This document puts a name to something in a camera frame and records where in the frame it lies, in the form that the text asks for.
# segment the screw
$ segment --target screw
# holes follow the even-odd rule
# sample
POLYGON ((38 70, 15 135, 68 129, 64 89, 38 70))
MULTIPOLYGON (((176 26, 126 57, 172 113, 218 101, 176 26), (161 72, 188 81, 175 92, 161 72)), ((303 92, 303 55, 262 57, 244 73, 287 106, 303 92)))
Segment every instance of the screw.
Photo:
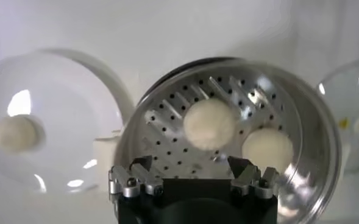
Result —
POLYGON ((155 196, 161 196, 163 194, 163 188, 162 187, 156 187, 154 189, 154 195, 155 196))
POLYGON ((267 180, 265 180, 265 179, 261 179, 259 181, 259 186, 262 187, 262 188, 267 188, 267 187, 269 187, 269 182, 267 180))
POLYGON ((235 187, 232 189, 232 195, 235 197, 241 197, 241 193, 242 193, 242 191, 238 187, 235 187))
POLYGON ((137 184, 137 180, 133 177, 129 178, 128 181, 126 182, 128 187, 134 187, 137 184))

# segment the white dough ball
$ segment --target white dough ball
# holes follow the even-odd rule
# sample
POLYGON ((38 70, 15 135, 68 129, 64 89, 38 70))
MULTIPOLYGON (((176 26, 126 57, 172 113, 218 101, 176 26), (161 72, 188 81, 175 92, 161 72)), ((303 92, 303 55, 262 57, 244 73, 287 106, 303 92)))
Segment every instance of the white dough ball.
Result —
POLYGON ((36 140, 34 124, 28 118, 14 116, 0 120, 0 149, 18 153, 29 150, 36 140))
POLYGON ((267 167, 284 173, 293 159, 293 143, 289 137, 270 128, 251 133, 241 150, 243 158, 258 166, 262 173, 267 167))
POLYGON ((187 140, 201 149, 214 150, 229 143, 235 133, 232 110, 218 99, 202 100, 188 110, 183 127, 187 140))

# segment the white table surface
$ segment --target white table surface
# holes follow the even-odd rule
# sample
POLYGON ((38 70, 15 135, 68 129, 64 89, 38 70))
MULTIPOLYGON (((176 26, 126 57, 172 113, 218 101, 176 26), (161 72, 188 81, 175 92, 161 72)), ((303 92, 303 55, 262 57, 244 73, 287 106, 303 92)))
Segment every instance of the white table surface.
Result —
MULTIPOLYGON (((267 61, 315 86, 359 58, 359 1, 0 0, 0 60, 31 51, 94 70, 128 119, 159 77, 204 57, 267 61)), ((37 196, 0 177, 0 224, 113 223, 106 198, 37 196)), ((354 203, 343 200, 327 219, 359 218, 354 203)))

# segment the stainless steel pot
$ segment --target stainless steel pot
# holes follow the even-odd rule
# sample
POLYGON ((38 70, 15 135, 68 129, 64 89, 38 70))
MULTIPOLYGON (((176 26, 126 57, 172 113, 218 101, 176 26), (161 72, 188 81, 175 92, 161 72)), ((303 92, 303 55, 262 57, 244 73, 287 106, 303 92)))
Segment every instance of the stainless steel pot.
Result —
POLYGON ((118 144, 115 164, 152 155, 152 172, 165 178, 232 178, 226 158, 259 128, 285 132, 294 156, 279 180, 279 223, 311 223, 338 180, 341 147, 328 108, 305 82, 273 66, 239 58, 208 58, 160 79, 142 98, 118 144), (194 148, 183 133, 187 109, 217 97, 236 112, 236 135, 221 149, 194 148))

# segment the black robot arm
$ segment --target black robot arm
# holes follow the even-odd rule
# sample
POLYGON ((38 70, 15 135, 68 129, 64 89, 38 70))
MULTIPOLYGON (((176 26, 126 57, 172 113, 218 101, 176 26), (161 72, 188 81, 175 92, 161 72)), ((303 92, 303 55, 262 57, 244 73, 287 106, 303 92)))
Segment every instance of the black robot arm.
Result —
POLYGON ((160 179, 149 172, 151 159, 109 172, 119 224, 277 223, 274 168, 261 177, 249 160, 230 157, 233 180, 160 179))

